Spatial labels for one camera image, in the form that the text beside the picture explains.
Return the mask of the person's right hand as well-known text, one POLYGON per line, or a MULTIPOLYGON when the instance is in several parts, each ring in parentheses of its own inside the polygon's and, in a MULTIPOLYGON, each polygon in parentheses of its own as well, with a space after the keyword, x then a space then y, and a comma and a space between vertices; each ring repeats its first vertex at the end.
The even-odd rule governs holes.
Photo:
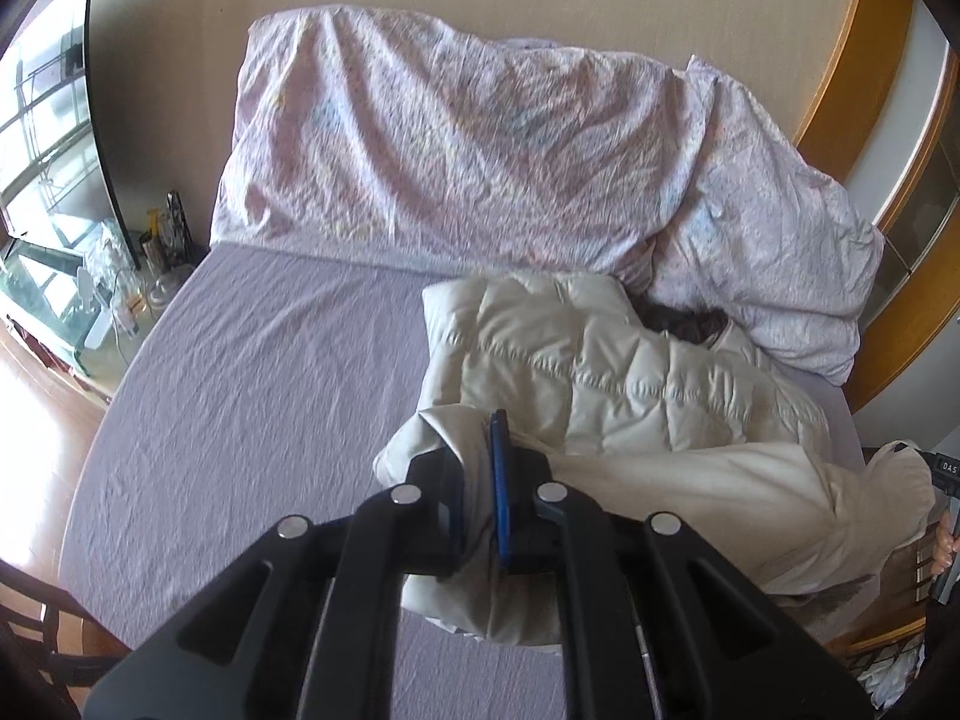
POLYGON ((958 546, 960 546, 960 539, 953 534, 950 512, 944 512, 935 528, 931 562, 931 574, 934 577, 939 577, 952 567, 953 560, 958 554, 958 546))

